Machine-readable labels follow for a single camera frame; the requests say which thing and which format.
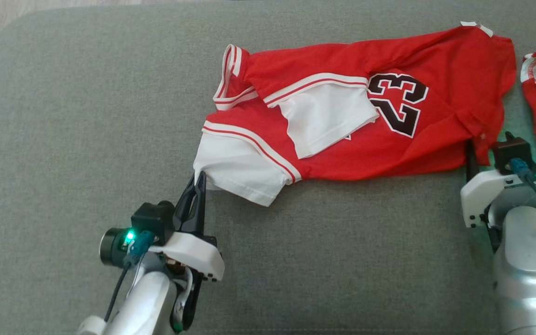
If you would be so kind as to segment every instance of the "red jersey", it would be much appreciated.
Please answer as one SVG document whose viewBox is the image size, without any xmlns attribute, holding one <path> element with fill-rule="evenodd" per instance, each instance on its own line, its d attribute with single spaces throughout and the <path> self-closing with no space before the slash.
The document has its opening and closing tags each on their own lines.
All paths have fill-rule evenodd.
<svg viewBox="0 0 536 335">
<path fill-rule="evenodd" d="M 502 128 L 513 85 L 511 40 L 464 23 L 397 40 L 249 54 L 229 46 L 219 111 L 194 163 L 208 180 L 268 206 L 302 179 L 363 180 L 478 161 Z"/>
</svg>

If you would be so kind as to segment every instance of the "white sleeve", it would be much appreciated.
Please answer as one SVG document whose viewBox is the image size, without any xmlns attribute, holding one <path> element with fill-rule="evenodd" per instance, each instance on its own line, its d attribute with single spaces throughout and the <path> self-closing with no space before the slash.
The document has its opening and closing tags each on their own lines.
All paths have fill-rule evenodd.
<svg viewBox="0 0 536 335">
<path fill-rule="evenodd" d="M 206 172 L 208 189 L 224 189 L 240 197 L 270 206 L 287 175 L 240 138 L 202 134 L 194 161 L 196 176 Z"/>
<path fill-rule="evenodd" d="M 368 79 L 314 74 L 264 99 L 280 106 L 287 134 L 299 159 L 310 157 L 374 122 L 379 114 L 368 100 Z"/>
</svg>

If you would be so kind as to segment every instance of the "robotic arm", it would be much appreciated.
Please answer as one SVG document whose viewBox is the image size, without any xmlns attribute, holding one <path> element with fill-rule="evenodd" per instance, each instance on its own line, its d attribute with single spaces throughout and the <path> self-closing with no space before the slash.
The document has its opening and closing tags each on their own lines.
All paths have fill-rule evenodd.
<svg viewBox="0 0 536 335">
<path fill-rule="evenodd" d="M 468 153 L 474 157 L 472 147 Z M 502 333 L 536 335 L 536 164 L 530 145 L 510 133 L 493 153 L 495 170 L 477 173 L 469 160 L 460 192 L 464 223 L 489 234 Z"/>
<path fill-rule="evenodd" d="M 107 316 L 89 316 L 78 335 L 174 335 L 187 330 L 203 281 L 222 280 L 225 263 L 213 236 L 204 235 L 206 175 L 194 177 L 173 206 L 144 203 L 132 226 L 111 228 L 100 242 L 100 260 L 123 269 Z M 125 273 L 136 271 L 121 310 L 110 319 Z"/>
</svg>

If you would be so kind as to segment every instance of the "black number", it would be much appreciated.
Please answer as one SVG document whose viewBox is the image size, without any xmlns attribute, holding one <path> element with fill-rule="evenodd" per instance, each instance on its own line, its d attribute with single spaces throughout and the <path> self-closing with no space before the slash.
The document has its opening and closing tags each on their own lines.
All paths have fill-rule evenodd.
<svg viewBox="0 0 536 335">
<path fill-rule="evenodd" d="M 404 89 L 402 99 L 410 104 L 421 102 L 427 97 L 428 87 L 407 74 L 375 74 L 369 79 L 368 91 L 372 96 L 383 95 L 385 82 L 388 83 L 388 88 Z M 379 110 L 393 132 L 413 138 L 421 112 L 419 109 L 403 103 L 400 108 L 401 118 L 390 100 L 372 97 L 369 101 Z"/>
</svg>

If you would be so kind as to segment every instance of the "gray table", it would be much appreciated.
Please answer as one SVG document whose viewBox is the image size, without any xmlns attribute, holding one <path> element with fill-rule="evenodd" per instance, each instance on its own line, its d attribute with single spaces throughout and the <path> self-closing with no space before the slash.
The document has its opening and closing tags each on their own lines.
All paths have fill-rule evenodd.
<svg viewBox="0 0 536 335">
<path fill-rule="evenodd" d="M 213 112 L 226 44 L 260 51 L 478 21 L 536 50 L 526 0 L 219 2 L 28 15 L 0 35 L 0 335 L 70 334 L 120 270 L 98 243 L 145 201 L 175 201 Z M 506 129 L 533 141 L 519 85 Z M 304 181 L 270 208 L 207 200 L 223 282 L 192 334 L 493 334 L 491 250 L 465 229 L 464 171 Z"/>
</svg>

